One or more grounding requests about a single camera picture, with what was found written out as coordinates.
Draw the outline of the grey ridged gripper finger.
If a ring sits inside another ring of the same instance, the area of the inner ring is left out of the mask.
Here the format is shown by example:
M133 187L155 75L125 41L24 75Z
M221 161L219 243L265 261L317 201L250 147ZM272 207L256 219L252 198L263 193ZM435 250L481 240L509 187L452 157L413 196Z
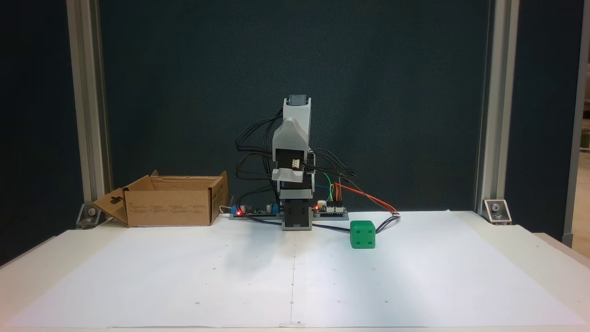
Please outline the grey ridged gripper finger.
M272 151L279 149L308 152L308 133L295 118L284 118L272 137Z

